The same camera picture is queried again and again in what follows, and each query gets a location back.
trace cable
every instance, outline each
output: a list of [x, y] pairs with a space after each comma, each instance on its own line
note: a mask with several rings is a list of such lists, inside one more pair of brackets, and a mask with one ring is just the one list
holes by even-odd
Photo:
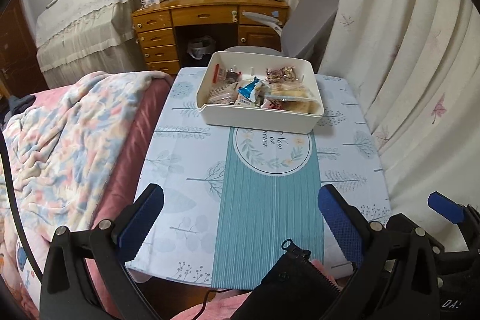
[[229, 292], [231, 289], [226, 289], [226, 290], [216, 290], [216, 289], [210, 289], [209, 291], [207, 291], [207, 293], [205, 294], [205, 298], [203, 299], [203, 305], [202, 305], [202, 309], [200, 309], [200, 311], [192, 317], [191, 320], [197, 320], [201, 314], [205, 311], [205, 308], [207, 307], [207, 300], [208, 300], [208, 295], [210, 293], [225, 293], [225, 292]]
[[8, 202], [10, 204], [11, 216], [15, 223], [17, 229], [18, 237], [20, 238], [20, 243], [27, 255], [27, 259], [30, 262], [30, 266], [37, 276], [40, 283], [42, 283], [43, 273], [38, 266], [35, 257], [33, 256], [32, 248], [28, 244], [27, 236], [25, 235], [25, 230], [23, 230], [22, 220], [20, 218], [20, 213], [18, 212], [17, 199], [15, 197], [14, 189], [14, 180], [11, 177], [11, 167], [10, 167], [10, 158], [8, 156], [7, 144], [5, 138], [3, 137], [3, 132], [0, 130], [0, 157], [3, 165], [3, 174], [5, 175], [5, 185], [7, 187], [7, 196]]

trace chair armrest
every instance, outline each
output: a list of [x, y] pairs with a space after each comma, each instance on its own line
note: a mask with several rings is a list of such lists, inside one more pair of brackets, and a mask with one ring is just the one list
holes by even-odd
[[249, 11], [244, 11], [242, 15], [255, 22], [259, 22], [263, 25], [271, 27], [277, 32], [279, 36], [282, 36], [282, 28], [280, 27], [280, 21], [276, 18], [273, 18], [272, 16], [266, 16], [260, 13], [251, 13]]

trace wooden desk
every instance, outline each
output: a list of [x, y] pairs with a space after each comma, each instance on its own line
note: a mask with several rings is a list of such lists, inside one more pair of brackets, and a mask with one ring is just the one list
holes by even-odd
[[277, 33], [244, 17], [244, 11], [274, 16], [285, 24], [288, 5], [274, 0], [168, 0], [137, 10], [132, 18], [148, 69], [176, 75], [181, 67], [191, 65], [186, 42], [194, 34], [186, 27], [205, 25], [196, 36], [213, 32], [218, 51], [234, 45], [280, 51]]

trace teal stripe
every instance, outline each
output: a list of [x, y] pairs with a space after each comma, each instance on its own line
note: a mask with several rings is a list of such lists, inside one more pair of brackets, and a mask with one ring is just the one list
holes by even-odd
[[318, 210], [321, 186], [315, 138], [309, 161], [288, 176], [267, 176], [238, 158], [231, 128], [212, 286], [253, 289], [284, 253], [281, 243], [291, 238], [323, 260], [323, 217]]

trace metal screw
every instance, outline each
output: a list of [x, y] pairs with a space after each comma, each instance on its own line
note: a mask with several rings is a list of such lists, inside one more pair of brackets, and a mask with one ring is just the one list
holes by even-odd
[[98, 228], [100, 228], [102, 231], [105, 229], [109, 229], [112, 226], [112, 221], [110, 220], [102, 220], [98, 223]]
[[59, 226], [57, 228], [57, 230], [55, 231], [55, 234], [58, 235], [58, 236], [62, 236], [66, 231], [67, 231], [67, 227]]
[[415, 233], [418, 235], [418, 236], [425, 236], [425, 230], [423, 228], [415, 228]]
[[372, 221], [370, 223], [370, 228], [373, 229], [374, 231], [380, 232], [383, 229], [383, 225], [378, 221]]

